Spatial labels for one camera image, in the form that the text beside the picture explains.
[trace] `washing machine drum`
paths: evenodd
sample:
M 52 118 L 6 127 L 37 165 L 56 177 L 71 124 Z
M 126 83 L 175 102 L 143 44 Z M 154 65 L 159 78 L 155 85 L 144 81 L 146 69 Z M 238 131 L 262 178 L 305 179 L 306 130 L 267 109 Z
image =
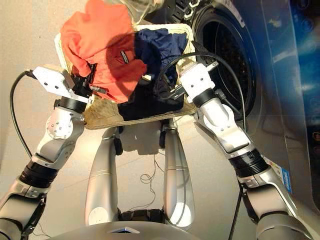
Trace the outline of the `washing machine drum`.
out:
M 250 114 L 256 96 L 257 65 L 247 28 L 241 27 L 228 9 L 206 6 L 197 10 L 192 29 L 196 42 L 225 59 L 232 67 L 240 81 L 246 115 Z M 227 100 L 241 110 L 239 90 L 228 70 L 220 64 L 211 72 L 211 78 Z M 235 113 L 235 118 L 241 119 L 241 116 Z

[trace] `wicker basket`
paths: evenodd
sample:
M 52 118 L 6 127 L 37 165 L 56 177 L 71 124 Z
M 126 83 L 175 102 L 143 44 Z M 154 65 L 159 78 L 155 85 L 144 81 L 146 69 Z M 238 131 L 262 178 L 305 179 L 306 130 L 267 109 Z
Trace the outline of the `wicker basket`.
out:
M 194 46 L 191 41 L 194 40 L 193 33 L 191 28 L 186 24 L 158 24 L 158 25 L 134 25 L 133 29 L 135 32 L 142 29 L 168 29 L 168 32 L 173 34 L 182 34 L 186 33 L 188 42 L 184 50 L 184 53 L 192 53 L 195 51 Z M 72 69 L 72 63 L 65 57 L 60 41 L 60 34 L 58 34 L 54 40 L 56 51 L 58 53 L 59 61 L 61 66 L 66 69 L 69 73 Z M 180 60 L 176 65 L 176 70 L 178 73 L 188 68 L 196 61 L 196 58 L 188 57 Z M 92 104 L 88 104 L 84 112 L 84 120 L 86 122 L 85 128 L 87 129 L 104 129 L 116 126 L 132 125 L 132 124 L 141 124 L 147 122 L 153 122 L 163 119 L 169 119 L 173 117 L 190 115 L 196 112 L 196 106 L 193 103 L 188 103 L 187 99 L 184 99 L 183 108 L 179 111 L 167 112 L 164 114 L 154 115 L 151 117 L 142 118 L 139 120 L 124 121 L 123 117 L 119 114 L 118 105 L 115 102 L 112 102 L 108 99 L 100 98 L 99 96 L 94 95 Z

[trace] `cable connector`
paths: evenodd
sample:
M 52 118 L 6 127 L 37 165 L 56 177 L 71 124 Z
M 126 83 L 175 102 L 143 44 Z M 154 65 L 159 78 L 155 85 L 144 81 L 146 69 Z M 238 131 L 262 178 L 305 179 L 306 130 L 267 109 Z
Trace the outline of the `cable connector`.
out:
M 25 75 L 27 75 L 28 77 L 38 80 L 36 76 L 33 74 L 33 70 L 27 68 L 26 70 L 24 70 L 24 72 L 25 72 Z
M 214 93 L 220 98 L 220 100 L 225 100 L 227 98 L 221 89 L 217 89 Z

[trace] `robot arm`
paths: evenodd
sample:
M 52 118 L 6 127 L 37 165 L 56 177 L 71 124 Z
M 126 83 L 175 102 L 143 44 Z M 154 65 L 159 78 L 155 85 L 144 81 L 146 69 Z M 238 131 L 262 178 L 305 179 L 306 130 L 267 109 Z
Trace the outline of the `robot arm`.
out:
M 244 201 L 250 217 L 258 223 L 257 239 L 312 239 L 307 228 L 320 236 L 319 217 L 297 206 L 247 134 L 236 125 L 233 111 L 216 96 L 208 69 L 195 64 L 181 74 L 180 81 L 189 101 L 198 107 L 198 124 L 214 135 L 246 189 Z
M 73 83 L 71 76 L 65 74 L 63 69 L 37 67 L 33 74 L 43 86 L 51 86 L 56 90 Z M 36 153 L 0 200 L 0 239 L 18 240 L 32 233 L 44 211 L 51 183 L 84 131 L 82 112 L 88 98 L 76 96 L 74 99 L 71 96 L 73 91 L 69 94 L 56 101 Z

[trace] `washing machine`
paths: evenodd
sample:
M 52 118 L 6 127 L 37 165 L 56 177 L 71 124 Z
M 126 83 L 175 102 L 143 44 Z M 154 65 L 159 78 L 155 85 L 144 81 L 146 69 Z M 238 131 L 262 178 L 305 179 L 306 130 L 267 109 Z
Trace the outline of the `washing machine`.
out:
M 166 0 L 146 19 L 189 24 L 231 65 L 247 133 L 287 190 L 320 214 L 320 1 Z M 240 110 L 228 71 L 220 64 L 211 78 Z

